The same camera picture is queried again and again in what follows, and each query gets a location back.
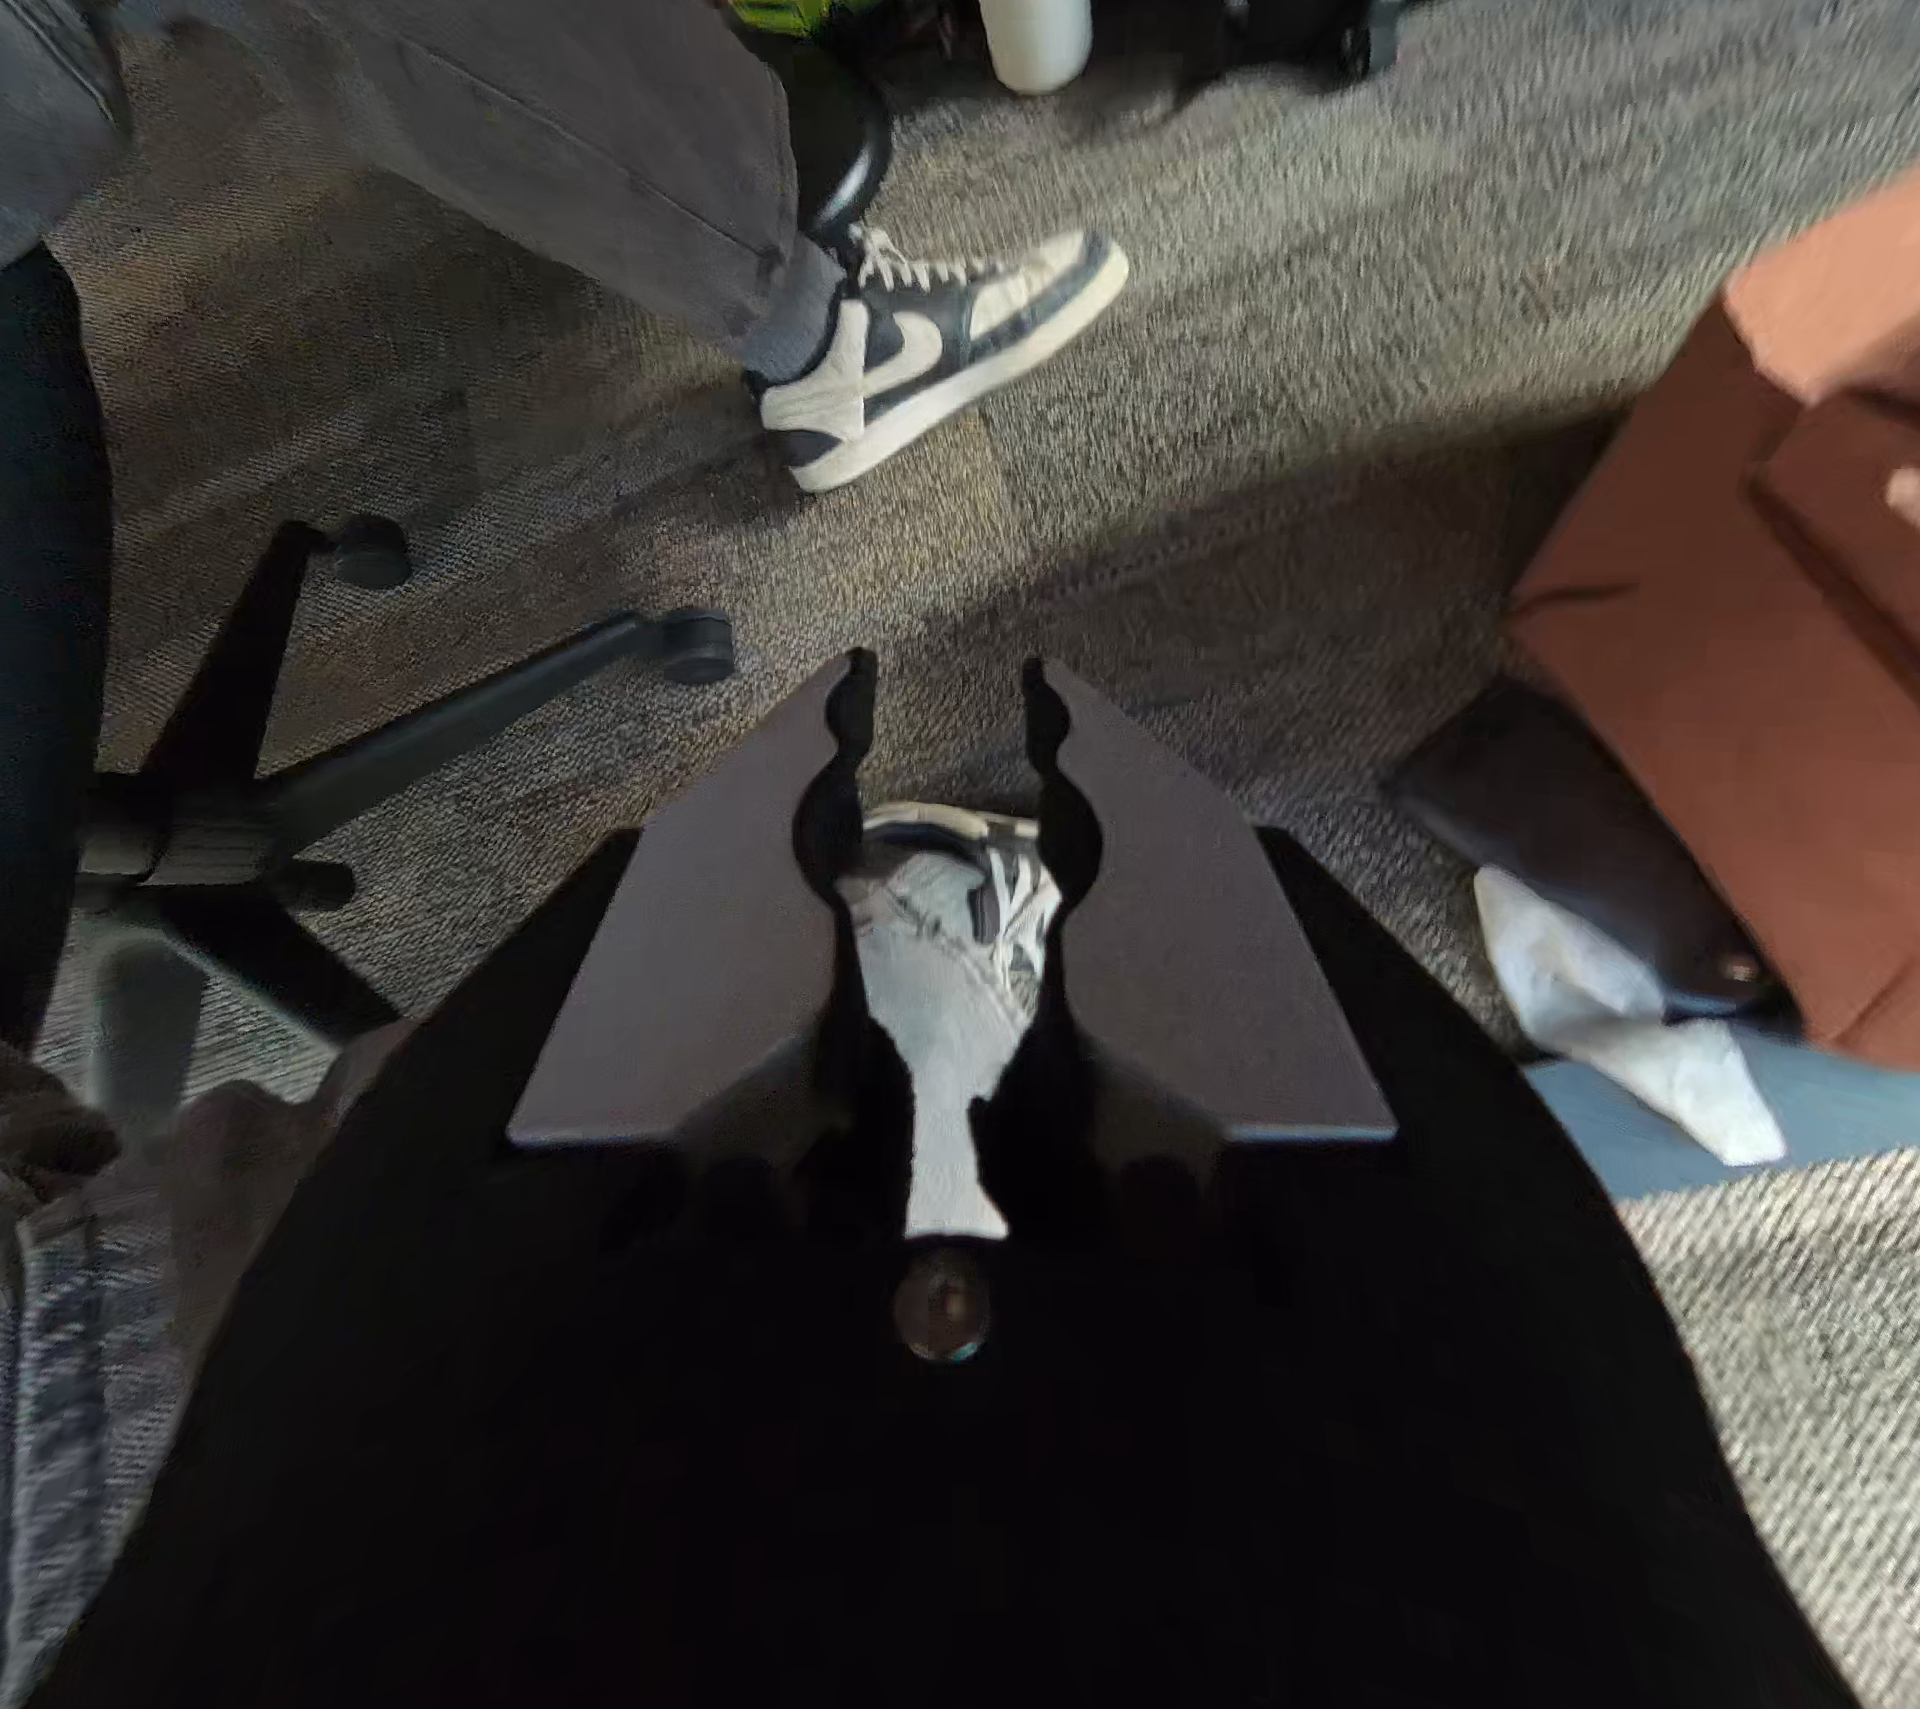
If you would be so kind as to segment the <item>person's grey sweater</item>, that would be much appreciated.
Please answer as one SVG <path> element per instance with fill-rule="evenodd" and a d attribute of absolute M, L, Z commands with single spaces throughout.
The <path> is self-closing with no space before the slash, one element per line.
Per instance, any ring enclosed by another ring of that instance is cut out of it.
<path fill-rule="evenodd" d="M 244 1271 L 414 1029 L 357 1038 L 301 1101 L 225 1080 L 145 1146 L 3 1046 L 3 1705 L 97 1595 Z"/>

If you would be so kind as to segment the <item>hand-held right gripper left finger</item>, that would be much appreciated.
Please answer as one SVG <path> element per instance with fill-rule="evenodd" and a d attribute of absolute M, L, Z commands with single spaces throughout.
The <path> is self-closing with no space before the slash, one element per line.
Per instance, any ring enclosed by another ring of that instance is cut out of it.
<path fill-rule="evenodd" d="M 808 1151 L 878 667 L 846 651 L 642 826 L 510 1115 L 517 1151 Z"/>

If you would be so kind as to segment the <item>brown storage bin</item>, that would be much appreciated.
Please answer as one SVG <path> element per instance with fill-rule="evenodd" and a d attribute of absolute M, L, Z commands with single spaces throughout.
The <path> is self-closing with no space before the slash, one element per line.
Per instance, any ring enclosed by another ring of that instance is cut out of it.
<path fill-rule="evenodd" d="M 1726 280 L 1507 613 L 1807 1042 L 1915 1071 L 1915 168 Z"/>

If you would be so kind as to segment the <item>person's sneaker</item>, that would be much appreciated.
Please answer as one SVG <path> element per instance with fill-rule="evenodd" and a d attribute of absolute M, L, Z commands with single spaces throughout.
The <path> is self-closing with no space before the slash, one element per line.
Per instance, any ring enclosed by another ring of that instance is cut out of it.
<path fill-rule="evenodd" d="M 1039 1000 L 1061 891 L 1031 818 L 949 803 L 900 800 L 866 813 L 849 904 L 939 947 L 1022 1012 Z"/>
<path fill-rule="evenodd" d="M 872 224 L 846 238 L 824 348 L 790 379 L 751 379 L 761 429 L 806 495 L 849 485 L 1035 373 L 1131 280 L 1124 247 L 1088 228 L 1015 255 L 912 255 Z"/>

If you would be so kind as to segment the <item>black floor stand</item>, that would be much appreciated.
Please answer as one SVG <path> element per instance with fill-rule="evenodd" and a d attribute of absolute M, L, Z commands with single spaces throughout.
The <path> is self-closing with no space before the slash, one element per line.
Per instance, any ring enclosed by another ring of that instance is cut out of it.
<path fill-rule="evenodd" d="M 783 70 L 800 229 L 840 250 L 866 220 L 891 166 L 893 117 L 857 65 L 798 44 Z"/>

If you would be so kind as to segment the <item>black office chair base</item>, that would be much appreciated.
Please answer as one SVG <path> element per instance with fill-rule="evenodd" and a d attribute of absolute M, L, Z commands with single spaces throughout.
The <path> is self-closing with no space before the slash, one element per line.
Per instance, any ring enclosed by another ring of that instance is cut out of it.
<path fill-rule="evenodd" d="M 229 979 L 283 1022 L 341 1044 L 393 1010 L 293 919 L 319 906 L 283 876 L 329 833 L 478 748 L 621 658 L 681 686 L 733 668 L 726 613 L 619 612 L 470 688 L 257 774 L 291 615 L 310 561 L 341 577 L 406 576 L 401 529 L 376 515 L 335 536 L 276 527 L 245 590 L 144 767 L 99 778 L 112 592 L 112 475 L 83 352 L 79 298 L 60 260 L 30 250 L 1 275 L 1 777 L 3 1040 L 32 1048 L 82 879 L 136 973 L 179 971 L 158 1004 L 190 1046 L 203 982 Z"/>

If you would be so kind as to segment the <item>person's left sneaker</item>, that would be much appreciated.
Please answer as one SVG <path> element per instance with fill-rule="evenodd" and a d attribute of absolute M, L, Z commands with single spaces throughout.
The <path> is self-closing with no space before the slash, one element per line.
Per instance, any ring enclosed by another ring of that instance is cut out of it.
<path fill-rule="evenodd" d="M 1015 255 L 912 255 L 872 224 L 846 238 L 824 348 L 790 379 L 751 379 L 761 429 L 806 495 L 849 485 L 1035 373 L 1131 280 L 1124 247 L 1088 228 Z"/>

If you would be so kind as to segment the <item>person's right sneaker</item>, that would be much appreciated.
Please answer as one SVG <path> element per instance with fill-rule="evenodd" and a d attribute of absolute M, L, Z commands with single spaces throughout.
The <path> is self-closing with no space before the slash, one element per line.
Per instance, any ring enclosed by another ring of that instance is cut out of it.
<path fill-rule="evenodd" d="M 866 813 L 849 904 L 939 947 L 1022 1012 L 1039 1000 L 1061 891 L 1031 818 L 949 803 L 900 800 Z"/>

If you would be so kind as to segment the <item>black flat pouch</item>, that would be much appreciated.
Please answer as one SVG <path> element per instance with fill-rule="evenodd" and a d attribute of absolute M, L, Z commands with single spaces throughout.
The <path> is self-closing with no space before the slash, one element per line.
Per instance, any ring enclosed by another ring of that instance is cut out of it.
<path fill-rule="evenodd" d="M 1497 678 L 1410 753 L 1388 795 L 1471 876 L 1505 870 L 1647 964 L 1667 1020 L 1731 1025 L 1787 1141 L 1777 1164 L 1726 1168 L 1599 1073 L 1525 1038 L 1527 1080 L 1611 1198 L 1915 1149 L 1915 1074 L 1802 1044 L 1783 980 L 1569 710 Z"/>

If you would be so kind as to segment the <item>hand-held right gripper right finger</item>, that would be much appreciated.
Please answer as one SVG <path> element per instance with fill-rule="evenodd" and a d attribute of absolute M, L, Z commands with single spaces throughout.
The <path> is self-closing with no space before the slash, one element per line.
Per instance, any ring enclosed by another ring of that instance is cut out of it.
<path fill-rule="evenodd" d="M 1255 829 L 1061 663 L 1028 667 L 1030 753 L 1089 829 L 1058 988 L 1091 1071 L 1093 1143 L 1386 1143 L 1393 1113 Z"/>

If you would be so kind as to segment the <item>person's right leg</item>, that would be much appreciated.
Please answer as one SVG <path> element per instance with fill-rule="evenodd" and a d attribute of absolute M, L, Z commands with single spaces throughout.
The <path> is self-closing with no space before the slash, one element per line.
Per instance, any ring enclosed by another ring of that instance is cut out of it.
<path fill-rule="evenodd" d="M 993 1097 L 1039 1002 L 1022 1012 L 972 966 L 908 928 L 856 922 L 852 881 L 854 873 L 841 899 L 867 1009 L 897 1051 L 913 1101 L 905 1230 L 999 1240 L 1005 1219 L 980 1176 L 972 1107 Z"/>

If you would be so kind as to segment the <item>white crumpled paper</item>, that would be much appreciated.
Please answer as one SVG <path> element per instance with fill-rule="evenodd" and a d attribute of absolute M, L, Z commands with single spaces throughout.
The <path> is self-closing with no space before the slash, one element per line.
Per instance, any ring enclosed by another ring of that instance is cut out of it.
<path fill-rule="evenodd" d="M 1731 1025 L 1667 1020 L 1647 964 L 1502 868 L 1480 868 L 1471 896 L 1499 995 L 1546 1056 L 1599 1073 L 1726 1168 L 1786 1159 Z"/>

